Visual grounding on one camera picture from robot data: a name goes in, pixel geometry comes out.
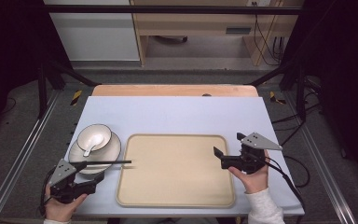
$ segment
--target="white sleeve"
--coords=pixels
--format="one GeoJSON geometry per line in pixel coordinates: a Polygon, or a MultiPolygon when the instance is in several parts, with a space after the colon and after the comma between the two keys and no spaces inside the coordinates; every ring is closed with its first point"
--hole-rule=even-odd
{"type": "Polygon", "coordinates": [[[248,216],[249,224],[283,224],[283,210],[272,201],[269,189],[254,194],[245,194],[252,210],[248,216]]]}
{"type": "Polygon", "coordinates": [[[43,221],[43,224],[71,224],[71,220],[69,220],[67,222],[59,222],[59,221],[53,221],[53,220],[45,219],[43,221]]]}

